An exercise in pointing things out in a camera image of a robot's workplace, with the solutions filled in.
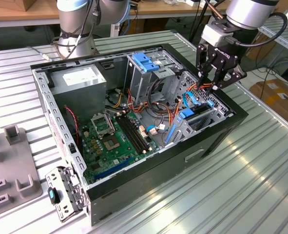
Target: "slotted metal surface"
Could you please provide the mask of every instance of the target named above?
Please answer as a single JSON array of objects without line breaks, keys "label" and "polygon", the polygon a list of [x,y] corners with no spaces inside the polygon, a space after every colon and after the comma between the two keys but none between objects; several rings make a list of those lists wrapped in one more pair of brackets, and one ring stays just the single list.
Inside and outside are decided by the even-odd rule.
[{"label": "slotted metal surface", "polygon": [[[268,37],[273,37],[276,33],[279,32],[283,25],[283,20],[278,17],[269,18],[263,27],[259,28],[259,31],[264,33]],[[275,40],[283,47],[288,49],[288,26],[282,35]]]},{"label": "slotted metal surface", "polygon": [[[96,41],[100,52],[168,42],[192,63],[195,52],[170,31]],[[51,46],[39,49],[57,58]],[[1,233],[288,233],[288,126],[240,85],[225,92],[249,116],[214,153],[94,227],[84,213],[60,223],[45,174],[62,165],[29,65],[29,49],[0,52],[0,128],[27,130],[44,190],[0,215]]]}]

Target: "blue latch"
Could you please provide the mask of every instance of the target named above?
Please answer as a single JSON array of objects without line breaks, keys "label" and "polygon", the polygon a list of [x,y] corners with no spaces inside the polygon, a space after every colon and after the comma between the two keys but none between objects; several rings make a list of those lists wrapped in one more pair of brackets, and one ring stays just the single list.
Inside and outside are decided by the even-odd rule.
[{"label": "blue latch", "polygon": [[194,112],[192,112],[191,109],[184,109],[179,113],[179,116],[184,118],[187,118],[189,116],[192,116],[194,114]]},{"label": "blue latch", "polygon": [[208,100],[208,105],[209,105],[210,107],[213,107],[213,106],[214,106],[214,102],[211,101],[211,100]]},{"label": "blue latch", "polygon": [[144,70],[144,72],[152,72],[158,70],[160,67],[155,65],[151,58],[144,53],[133,54],[132,58]]}]

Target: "green motherboard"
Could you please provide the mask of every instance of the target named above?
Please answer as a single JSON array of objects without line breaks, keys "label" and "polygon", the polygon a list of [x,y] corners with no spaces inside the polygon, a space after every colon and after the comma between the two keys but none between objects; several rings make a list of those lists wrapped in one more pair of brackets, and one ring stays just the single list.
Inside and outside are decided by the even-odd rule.
[{"label": "green motherboard", "polygon": [[[133,112],[126,114],[127,119],[133,123],[134,129],[139,133],[139,121]],[[84,177],[88,183],[93,183],[98,179],[106,177],[142,158],[145,158],[159,150],[158,145],[148,136],[142,137],[148,145],[149,150],[144,153],[139,152],[128,139],[127,134],[119,125],[116,117],[110,118],[115,133],[107,134],[99,138],[97,133],[110,127],[104,119],[97,119],[92,123],[82,126],[80,131],[83,133],[83,159],[87,169]]]}]

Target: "red wire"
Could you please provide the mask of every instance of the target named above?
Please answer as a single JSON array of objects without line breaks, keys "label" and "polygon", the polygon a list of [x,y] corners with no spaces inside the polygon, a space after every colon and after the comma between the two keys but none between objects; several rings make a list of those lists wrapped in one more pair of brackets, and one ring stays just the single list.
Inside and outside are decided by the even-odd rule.
[{"label": "red wire", "polygon": [[77,127],[77,118],[76,118],[75,114],[72,112],[72,110],[70,110],[66,106],[65,106],[65,109],[68,110],[70,112],[70,114],[72,115],[72,118],[74,118],[75,125],[76,125],[76,132],[77,132],[77,146],[79,146],[79,130],[78,130],[78,127]]}]

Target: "chip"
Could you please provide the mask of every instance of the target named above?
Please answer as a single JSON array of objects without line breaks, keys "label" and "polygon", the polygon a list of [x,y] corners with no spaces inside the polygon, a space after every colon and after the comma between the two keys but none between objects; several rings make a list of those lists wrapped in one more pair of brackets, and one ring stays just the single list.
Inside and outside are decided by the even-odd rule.
[{"label": "chip", "polygon": [[113,150],[120,146],[118,139],[113,136],[108,136],[103,139],[103,143],[108,151]]},{"label": "chip", "polygon": [[91,168],[92,168],[92,170],[94,171],[94,170],[100,168],[100,164],[99,164],[99,163],[95,163],[95,164],[93,164],[93,165],[91,166]]}]

